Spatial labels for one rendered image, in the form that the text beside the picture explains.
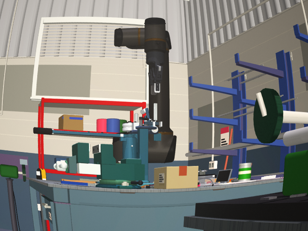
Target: green and white can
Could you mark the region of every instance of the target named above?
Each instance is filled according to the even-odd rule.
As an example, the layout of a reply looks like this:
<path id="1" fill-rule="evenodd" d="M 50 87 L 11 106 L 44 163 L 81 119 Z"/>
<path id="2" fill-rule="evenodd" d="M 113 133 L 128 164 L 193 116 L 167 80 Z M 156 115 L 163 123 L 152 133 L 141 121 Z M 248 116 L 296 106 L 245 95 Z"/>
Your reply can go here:
<path id="1" fill-rule="evenodd" d="M 251 178 L 252 163 L 243 163 L 239 165 L 238 181 L 248 181 Z"/>

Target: power socket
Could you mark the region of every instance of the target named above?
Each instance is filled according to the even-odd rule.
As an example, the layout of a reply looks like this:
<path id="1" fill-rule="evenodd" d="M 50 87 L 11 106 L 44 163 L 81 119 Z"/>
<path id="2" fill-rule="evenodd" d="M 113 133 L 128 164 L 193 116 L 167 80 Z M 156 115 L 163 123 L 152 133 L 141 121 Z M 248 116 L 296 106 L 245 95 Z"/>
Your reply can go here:
<path id="1" fill-rule="evenodd" d="M 218 163 L 217 160 L 210 161 L 209 164 L 208 164 L 208 169 L 217 169 L 217 163 Z"/>

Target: pink cylinder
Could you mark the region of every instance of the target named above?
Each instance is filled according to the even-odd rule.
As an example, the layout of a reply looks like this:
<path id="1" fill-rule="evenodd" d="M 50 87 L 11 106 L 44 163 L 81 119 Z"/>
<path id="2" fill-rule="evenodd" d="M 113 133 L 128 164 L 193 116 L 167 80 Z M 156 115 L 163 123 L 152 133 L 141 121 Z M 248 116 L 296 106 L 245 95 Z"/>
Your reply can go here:
<path id="1" fill-rule="evenodd" d="M 97 119 L 96 120 L 96 131 L 98 132 L 107 131 L 107 119 Z"/>

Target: black screen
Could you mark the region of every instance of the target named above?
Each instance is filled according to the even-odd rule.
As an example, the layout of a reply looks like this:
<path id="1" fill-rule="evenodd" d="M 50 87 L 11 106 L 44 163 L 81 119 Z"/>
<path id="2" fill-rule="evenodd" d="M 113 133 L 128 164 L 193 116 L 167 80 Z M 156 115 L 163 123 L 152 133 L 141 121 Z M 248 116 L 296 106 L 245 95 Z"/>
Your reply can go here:
<path id="1" fill-rule="evenodd" d="M 231 170 L 220 170 L 216 182 L 228 182 Z"/>

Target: white window frame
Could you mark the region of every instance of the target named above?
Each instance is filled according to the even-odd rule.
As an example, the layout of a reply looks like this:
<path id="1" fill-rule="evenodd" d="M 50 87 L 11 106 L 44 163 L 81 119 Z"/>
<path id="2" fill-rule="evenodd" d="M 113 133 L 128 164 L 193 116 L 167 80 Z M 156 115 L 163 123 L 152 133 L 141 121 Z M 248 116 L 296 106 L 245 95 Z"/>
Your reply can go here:
<path id="1" fill-rule="evenodd" d="M 37 95 L 37 74 L 38 74 L 38 63 L 40 60 L 40 51 L 43 38 L 43 29 L 44 24 L 71 24 L 71 23 L 89 23 L 89 24 L 120 24 L 120 25 L 129 25 L 129 26 L 144 26 L 144 19 L 129 19 L 129 18 L 116 18 L 116 17 L 43 17 L 40 23 L 40 29 L 38 32 L 37 39 L 37 50 L 35 53 L 34 60 L 34 70 L 33 70 L 33 82 L 32 82 L 32 95 L 30 97 L 33 101 L 41 101 L 42 98 L 51 98 L 51 99 L 65 99 L 65 100 L 100 100 L 100 101 L 117 101 L 117 102 L 136 102 L 142 103 L 146 102 L 149 104 L 149 65 L 146 66 L 146 96 L 145 100 L 136 100 L 136 99 L 112 99 L 112 98 L 93 98 L 93 97 L 59 97 L 59 96 L 46 96 L 46 95 Z"/>

